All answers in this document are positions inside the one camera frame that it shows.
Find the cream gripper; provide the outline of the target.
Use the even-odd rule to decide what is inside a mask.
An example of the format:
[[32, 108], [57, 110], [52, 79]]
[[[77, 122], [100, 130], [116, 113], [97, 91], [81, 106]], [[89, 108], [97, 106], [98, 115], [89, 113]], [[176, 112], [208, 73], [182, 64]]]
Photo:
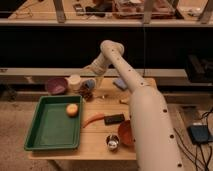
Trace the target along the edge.
[[104, 79], [103, 75], [109, 68], [109, 60], [100, 53], [97, 58], [93, 60], [93, 62], [86, 66], [86, 69], [92, 71], [96, 77], [96, 89], [100, 88], [102, 81]]

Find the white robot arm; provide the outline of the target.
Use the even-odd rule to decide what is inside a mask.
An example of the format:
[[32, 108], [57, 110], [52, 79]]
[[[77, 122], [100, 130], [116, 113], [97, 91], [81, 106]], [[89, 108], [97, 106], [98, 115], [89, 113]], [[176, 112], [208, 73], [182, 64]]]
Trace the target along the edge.
[[129, 113], [138, 171], [184, 171], [164, 96], [126, 62], [123, 53], [121, 43], [104, 40], [88, 68], [101, 76], [113, 65], [131, 92]]

